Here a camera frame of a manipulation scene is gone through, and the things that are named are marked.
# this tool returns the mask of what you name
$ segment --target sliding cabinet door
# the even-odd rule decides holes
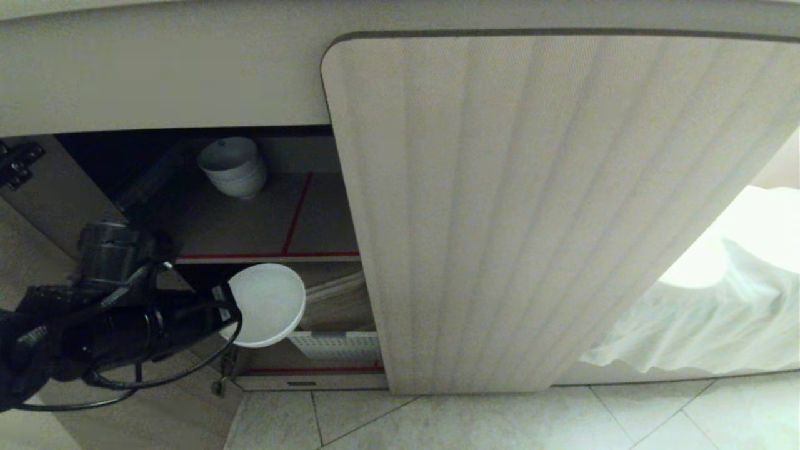
[[[547,388],[786,141],[798,74],[797,42],[729,35],[336,42],[322,77],[393,390]]]

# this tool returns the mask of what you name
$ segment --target white dish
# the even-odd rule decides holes
[[[300,276],[280,264],[259,264],[234,275],[228,282],[244,324],[235,343],[261,348],[283,340],[300,323],[306,310],[306,288]],[[226,339],[231,325],[219,332]]]

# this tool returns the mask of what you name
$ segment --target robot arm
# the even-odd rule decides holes
[[[158,271],[171,267],[165,240],[125,225],[90,223],[79,246],[77,283],[29,287],[14,312],[0,310],[0,412],[73,411],[117,403],[138,389],[199,370],[241,330],[242,314],[226,283],[205,294],[156,289]],[[163,380],[142,381],[142,363],[164,360],[234,323],[237,330],[228,343],[197,366]],[[102,375],[125,366],[134,367],[135,382]],[[82,379],[127,392],[93,404],[26,405],[50,379]]]

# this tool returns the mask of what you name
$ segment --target beige cabinet door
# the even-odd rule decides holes
[[[35,140],[47,153],[31,167],[34,177],[27,184],[14,192],[2,190],[0,307],[6,310],[16,307],[29,285],[64,283],[74,269],[78,233],[86,222],[122,217],[55,138],[36,136],[6,142],[24,140]],[[151,364],[145,376],[167,376],[195,362],[189,352],[183,352]],[[210,392],[217,378],[209,368],[177,383],[140,391],[108,408],[54,416],[86,449],[221,449],[242,392],[230,388],[226,398],[219,399]],[[113,396],[116,393],[88,388],[80,381],[50,382],[39,393],[45,404],[82,403]],[[31,439],[17,441],[32,448],[54,448],[35,436]]]
[[[558,33],[322,61],[397,393],[550,386],[800,123],[797,39]]]

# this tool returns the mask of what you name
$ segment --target floor tile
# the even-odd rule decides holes
[[[322,442],[342,437],[415,398],[393,396],[389,391],[314,392]]]
[[[592,386],[594,393],[634,442],[639,442],[686,406],[713,380]]]
[[[330,449],[591,449],[633,445],[589,388],[538,394],[425,396]]]
[[[320,447],[310,392],[251,392],[226,450],[313,450]]]
[[[684,411],[720,450],[798,450],[800,372],[718,380]]]
[[[716,450],[700,428],[681,411],[662,425],[655,433],[646,437],[634,450]]]

